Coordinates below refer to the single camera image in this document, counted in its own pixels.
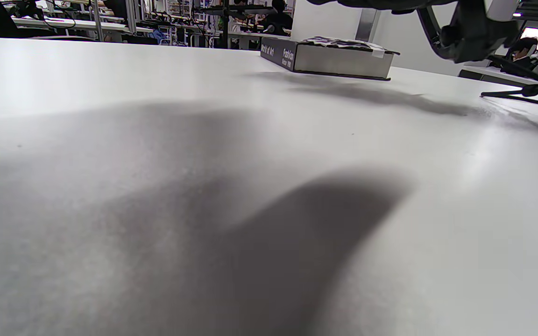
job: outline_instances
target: cable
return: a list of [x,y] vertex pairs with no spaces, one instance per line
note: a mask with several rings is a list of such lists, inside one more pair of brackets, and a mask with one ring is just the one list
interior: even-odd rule
[[[76,26],[76,20],[68,13],[68,11],[66,11],[66,9],[58,6],[55,4],[54,1],[52,0],[45,0],[46,2],[49,2],[50,4],[53,4],[53,8],[56,8],[59,9],[60,11],[62,11],[64,14],[66,14],[70,19],[72,19],[73,23],[72,23],[72,26],[69,26],[69,27],[59,27],[59,26],[52,26],[49,24],[49,22],[47,22],[47,19],[43,20],[43,22],[45,23],[45,25],[47,25],[49,28],[54,28],[54,29],[71,29],[71,28],[74,28]],[[6,5],[6,4],[19,4],[19,3],[22,3],[22,2],[25,2],[25,0],[5,0],[5,1],[2,1],[1,3]]]
[[50,24],[47,22],[47,19],[45,19],[45,20],[44,20],[45,25],[47,25],[47,26],[50,27],[50,28],[55,28],[55,29],[57,29],[57,28],[61,28],[61,29],[71,29],[71,28],[74,28],[74,27],[76,26],[76,20],[72,17],[72,15],[70,15],[70,14],[68,13],[68,11],[66,11],[66,9],[64,9],[64,8],[62,8],[62,7],[58,6],[58,5],[56,5],[56,4],[55,4],[55,1],[51,1],[51,0],[45,0],[45,1],[46,1],[46,2],[49,2],[50,4],[53,4],[53,8],[54,8],[54,9],[57,7],[60,11],[62,11],[66,16],[68,16],[68,17],[69,17],[70,19],[72,19],[72,21],[73,21],[72,26],[69,26],[69,27],[55,27],[55,26],[50,25]]

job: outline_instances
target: person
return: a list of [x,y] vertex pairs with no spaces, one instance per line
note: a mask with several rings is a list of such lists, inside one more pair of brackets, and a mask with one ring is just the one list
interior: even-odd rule
[[[516,43],[514,43],[514,45],[510,47],[510,52],[512,53],[512,63],[538,74],[538,53],[533,53],[532,55],[529,55],[531,50],[537,45],[538,38],[536,37],[525,37],[516,41]],[[502,68],[502,71],[506,72],[506,74],[521,77],[524,76],[521,72],[517,72],[516,70],[511,68]]]
[[128,9],[126,9],[126,0],[98,0],[99,6],[105,6],[113,11],[117,17],[121,17],[128,22]]
[[273,0],[271,6],[275,9],[276,13],[268,14],[265,19],[259,22],[260,26],[265,28],[264,33],[273,35],[287,36],[284,29],[292,28],[292,17],[286,13],[286,2],[284,0]]

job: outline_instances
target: wall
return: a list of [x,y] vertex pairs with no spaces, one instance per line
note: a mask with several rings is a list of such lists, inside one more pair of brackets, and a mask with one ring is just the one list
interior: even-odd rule
[[[440,26],[450,23],[455,6],[456,3],[433,7]],[[393,66],[452,76],[457,76],[462,68],[461,64],[435,55],[416,13],[392,15],[382,11],[373,42],[401,53],[393,58]]]
[[326,36],[353,40],[358,30],[361,11],[361,8],[350,8],[337,2],[317,6],[306,0],[299,0],[294,11],[292,38],[304,40]]

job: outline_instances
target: workbench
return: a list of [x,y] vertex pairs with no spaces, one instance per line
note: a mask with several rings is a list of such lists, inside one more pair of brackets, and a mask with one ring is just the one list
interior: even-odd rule
[[0,336],[538,335],[538,105],[390,77],[0,39]]
[[[60,19],[60,18],[47,18],[46,21],[30,19],[28,17],[12,17],[13,21],[17,26],[21,27],[38,27],[38,28],[62,28],[62,29],[77,29],[77,30],[97,30],[96,24],[94,21],[84,21],[84,20],[72,20],[72,19]],[[112,22],[102,22],[101,26],[103,30],[110,30],[115,32],[128,32],[126,25],[121,23],[112,23]],[[151,33],[153,30],[151,28],[136,28],[137,32],[141,33]]]
[[538,84],[538,82],[534,79],[506,74],[499,68],[494,68],[493,66],[463,66],[459,76],[463,78],[477,79],[490,83],[518,87],[523,87],[530,84]]

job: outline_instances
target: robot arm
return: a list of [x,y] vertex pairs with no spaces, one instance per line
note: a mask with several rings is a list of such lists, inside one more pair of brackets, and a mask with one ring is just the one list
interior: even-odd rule
[[[334,0],[308,0],[321,5]],[[440,27],[431,6],[457,1],[450,25]],[[391,9],[395,14],[417,11],[435,53],[455,63],[484,60],[500,45],[509,47],[518,34],[514,21],[487,17],[484,0],[337,0],[347,7]]]

